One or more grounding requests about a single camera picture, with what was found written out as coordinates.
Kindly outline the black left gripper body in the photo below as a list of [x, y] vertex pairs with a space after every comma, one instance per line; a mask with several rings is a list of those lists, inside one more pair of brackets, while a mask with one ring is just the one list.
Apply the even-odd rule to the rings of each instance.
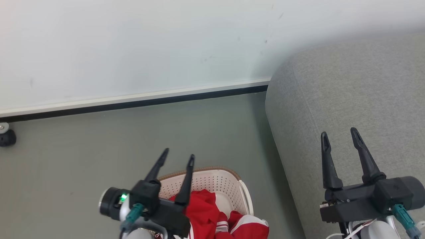
[[130, 189], [111, 187], [101, 196], [99, 212], [120, 221], [120, 238], [129, 238], [137, 229], [145, 229], [165, 238], [189, 236], [191, 225], [186, 208], [159, 197], [161, 185], [138, 181]]

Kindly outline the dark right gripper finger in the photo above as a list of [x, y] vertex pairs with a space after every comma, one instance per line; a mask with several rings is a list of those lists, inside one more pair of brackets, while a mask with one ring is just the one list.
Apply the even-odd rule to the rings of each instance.
[[343, 182], [337, 175], [331, 156], [331, 145], [326, 132], [321, 133], [321, 157], [323, 188], [332, 191], [341, 189], [343, 187]]
[[365, 185], [371, 185], [376, 183], [378, 180], [386, 179], [386, 175], [381, 172], [378, 165], [374, 161], [369, 149], [364, 143], [360, 133], [355, 127], [350, 129], [352, 135], [352, 141], [354, 147], [357, 149], [360, 163], [363, 171], [362, 181]]

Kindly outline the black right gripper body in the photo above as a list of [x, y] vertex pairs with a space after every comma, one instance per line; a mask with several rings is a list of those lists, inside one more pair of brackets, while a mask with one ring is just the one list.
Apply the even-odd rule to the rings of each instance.
[[327, 223], [378, 219], [390, 216], [396, 204], [402, 204], [406, 210], [422, 208], [425, 204], [423, 184], [417, 178], [406, 176], [326, 190], [320, 215]]

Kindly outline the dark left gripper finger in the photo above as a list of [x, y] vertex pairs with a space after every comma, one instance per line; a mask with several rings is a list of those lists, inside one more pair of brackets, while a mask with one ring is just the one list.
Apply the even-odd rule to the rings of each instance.
[[153, 165], [153, 167], [151, 168], [151, 170], [145, 177], [144, 179], [145, 184], [161, 185], [157, 176], [161, 167], [165, 164], [168, 153], [169, 153], [169, 148], [165, 148], [164, 151], [161, 153], [161, 156], [159, 156], [159, 159], [155, 162], [155, 165]]
[[182, 207], [187, 207], [190, 202], [194, 162], [195, 162], [195, 155], [191, 154], [186, 166], [185, 178], [182, 182], [180, 191], [175, 198], [175, 203]]

